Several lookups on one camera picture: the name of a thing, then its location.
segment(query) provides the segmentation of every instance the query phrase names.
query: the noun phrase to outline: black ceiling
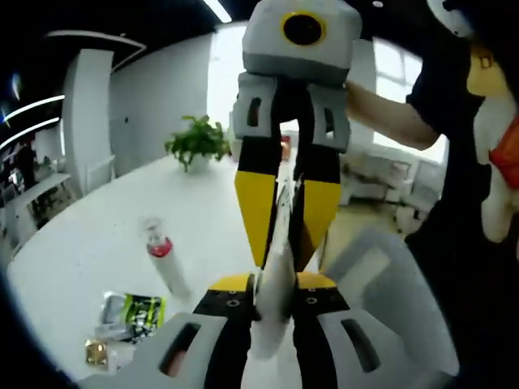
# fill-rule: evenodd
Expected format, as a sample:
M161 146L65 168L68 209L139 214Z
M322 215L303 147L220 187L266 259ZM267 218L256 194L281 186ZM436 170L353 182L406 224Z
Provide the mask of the black ceiling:
M375 7L372 0L348 0L362 15L362 37L381 36L420 55L423 38L438 24L426 0L383 0ZM251 16L257 0L221 0L234 21ZM108 44L99 39L45 37L64 29L103 32L124 36L147 46L146 55L188 38L207 34L218 25L218 18L202 0L54 0L2 4L2 60L0 105L6 111L19 108L61 92L62 81L71 59L82 48L115 51L114 63L128 55L128 45ZM19 74L21 99L11 90L11 77ZM38 122L59 116L61 103L28 111L0 126L0 142Z

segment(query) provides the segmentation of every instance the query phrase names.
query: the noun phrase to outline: white pot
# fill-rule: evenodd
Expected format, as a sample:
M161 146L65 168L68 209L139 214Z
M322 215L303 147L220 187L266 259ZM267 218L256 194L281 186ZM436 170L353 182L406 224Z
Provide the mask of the white pot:
M210 156L202 156L202 154L195 154L193 161L187 166L189 174L198 174L206 171L209 166Z

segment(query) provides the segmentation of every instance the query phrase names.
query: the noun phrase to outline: black circular camera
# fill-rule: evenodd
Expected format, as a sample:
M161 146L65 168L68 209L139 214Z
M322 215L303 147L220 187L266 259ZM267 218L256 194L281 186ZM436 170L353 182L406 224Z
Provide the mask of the black circular camera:
M324 26L310 15L293 15L283 24L283 33L295 45L310 46L322 39Z

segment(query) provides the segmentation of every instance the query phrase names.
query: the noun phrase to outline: gold packet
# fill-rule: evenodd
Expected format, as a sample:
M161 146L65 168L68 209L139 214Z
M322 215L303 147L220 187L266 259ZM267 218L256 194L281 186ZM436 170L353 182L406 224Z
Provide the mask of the gold packet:
M87 360L89 365L101 366L108 369L108 353L106 352L106 344L99 340L87 340L84 344Z

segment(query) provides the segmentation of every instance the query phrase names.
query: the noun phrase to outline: white table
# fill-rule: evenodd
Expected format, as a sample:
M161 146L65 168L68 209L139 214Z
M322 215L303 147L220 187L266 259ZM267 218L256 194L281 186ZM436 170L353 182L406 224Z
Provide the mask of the white table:
M167 297L165 318L192 311L223 276L255 269L234 191L237 164L185 174L172 157L129 173L69 206L16 255L7 275L41 346L73 379L85 364L104 291ZM172 297L139 239L139 219L161 216L191 286Z

